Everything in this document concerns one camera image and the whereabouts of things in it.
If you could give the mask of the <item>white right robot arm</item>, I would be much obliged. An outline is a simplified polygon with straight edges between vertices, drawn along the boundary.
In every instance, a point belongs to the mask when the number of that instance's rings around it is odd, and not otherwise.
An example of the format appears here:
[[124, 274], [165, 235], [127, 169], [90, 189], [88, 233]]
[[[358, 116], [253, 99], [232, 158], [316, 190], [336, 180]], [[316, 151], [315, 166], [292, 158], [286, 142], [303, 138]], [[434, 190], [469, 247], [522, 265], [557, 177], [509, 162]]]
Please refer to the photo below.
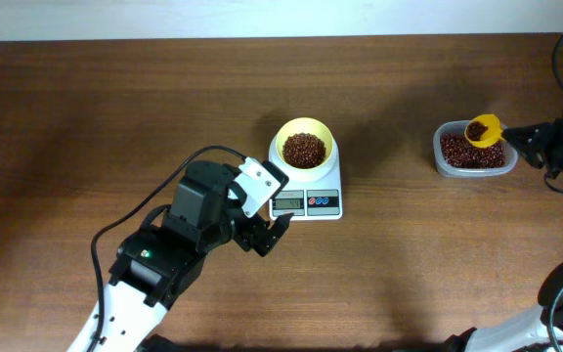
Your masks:
[[[563, 122], [542, 123], [487, 132], [501, 138], [537, 169], [544, 181], [563, 173]], [[563, 262], [545, 279], [538, 304], [486, 329], [472, 328], [449, 337], [440, 351], [563, 351]]]

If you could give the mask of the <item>yellow measuring scoop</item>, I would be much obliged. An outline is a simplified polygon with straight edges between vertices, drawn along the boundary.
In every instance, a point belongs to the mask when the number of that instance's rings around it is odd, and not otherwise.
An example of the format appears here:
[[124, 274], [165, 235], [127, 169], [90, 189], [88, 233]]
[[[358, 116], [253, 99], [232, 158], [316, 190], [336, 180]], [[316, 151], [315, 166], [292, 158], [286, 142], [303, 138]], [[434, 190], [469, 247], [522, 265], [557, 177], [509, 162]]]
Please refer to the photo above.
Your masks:
[[486, 149], [503, 141], [503, 128], [494, 114], [482, 114], [473, 118], [464, 130], [464, 137], [475, 148]]

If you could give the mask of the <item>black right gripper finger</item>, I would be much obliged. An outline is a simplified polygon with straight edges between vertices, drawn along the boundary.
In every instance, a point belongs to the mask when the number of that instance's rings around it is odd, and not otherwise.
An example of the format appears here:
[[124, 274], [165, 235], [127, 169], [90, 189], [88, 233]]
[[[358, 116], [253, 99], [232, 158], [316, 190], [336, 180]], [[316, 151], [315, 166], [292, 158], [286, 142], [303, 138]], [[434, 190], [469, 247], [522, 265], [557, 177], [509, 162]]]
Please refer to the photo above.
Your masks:
[[543, 169], [546, 167], [544, 144], [511, 142], [510, 146], [533, 168]]
[[540, 137], [551, 124], [549, 122], [524, 127], [512, 127], [501, 132], [501, 138], [511, 145], [529, 144]]

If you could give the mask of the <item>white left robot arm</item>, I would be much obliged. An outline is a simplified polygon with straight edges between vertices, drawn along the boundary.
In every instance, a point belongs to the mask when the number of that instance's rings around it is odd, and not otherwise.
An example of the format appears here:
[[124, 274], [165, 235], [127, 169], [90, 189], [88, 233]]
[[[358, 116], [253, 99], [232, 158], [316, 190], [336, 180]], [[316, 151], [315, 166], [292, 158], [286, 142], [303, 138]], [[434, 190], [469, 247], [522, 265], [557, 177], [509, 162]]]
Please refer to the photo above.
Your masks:
[[190, 163], [171, 203], [154, 208], [119, 246], [109, 278], [72, 351], [135, 351], [177, 298], [199, 277], [206, 256], [235, 242], [266, 256], [289, 227], [259, 209], [288, 183], [270, 161], [248, 157], [238, 167]]

